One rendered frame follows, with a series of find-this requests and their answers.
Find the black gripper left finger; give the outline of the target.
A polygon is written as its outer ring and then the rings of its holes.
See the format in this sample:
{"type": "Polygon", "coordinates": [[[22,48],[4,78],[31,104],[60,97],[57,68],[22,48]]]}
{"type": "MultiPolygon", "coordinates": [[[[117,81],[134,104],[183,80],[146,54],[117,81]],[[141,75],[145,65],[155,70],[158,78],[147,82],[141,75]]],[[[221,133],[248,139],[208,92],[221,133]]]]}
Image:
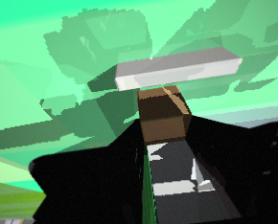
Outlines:
{"type": "Polygon", "coordinates": [[[29,163],[29,173],[49,191],[112,185],[127,224],[142,224],[144,138],[136,119],[108,146],[44,154],[29,163]]]}

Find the small brown block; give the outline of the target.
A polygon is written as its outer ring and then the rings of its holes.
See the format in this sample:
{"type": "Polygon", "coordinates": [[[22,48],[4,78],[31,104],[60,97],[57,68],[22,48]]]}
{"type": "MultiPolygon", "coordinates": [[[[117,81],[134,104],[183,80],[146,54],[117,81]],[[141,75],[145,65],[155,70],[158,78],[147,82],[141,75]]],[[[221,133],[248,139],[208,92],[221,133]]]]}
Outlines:
{"type": "Polygon", "coordinates": [[[176,85],[137,92],[145,146],[184,141],[193,116],[176,85]]]}

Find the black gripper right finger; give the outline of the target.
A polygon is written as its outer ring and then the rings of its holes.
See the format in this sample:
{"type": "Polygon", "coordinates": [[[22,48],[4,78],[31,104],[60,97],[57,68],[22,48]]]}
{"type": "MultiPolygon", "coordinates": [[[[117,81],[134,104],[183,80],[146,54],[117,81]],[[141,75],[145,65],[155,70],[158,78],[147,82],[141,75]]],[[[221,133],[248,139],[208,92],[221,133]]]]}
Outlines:
{"type": "Polygon", "coordinates": [[[278,160],[278,122],[246,128],[193,115],[185,140],[232,219],[258,215],[278,160]]]}

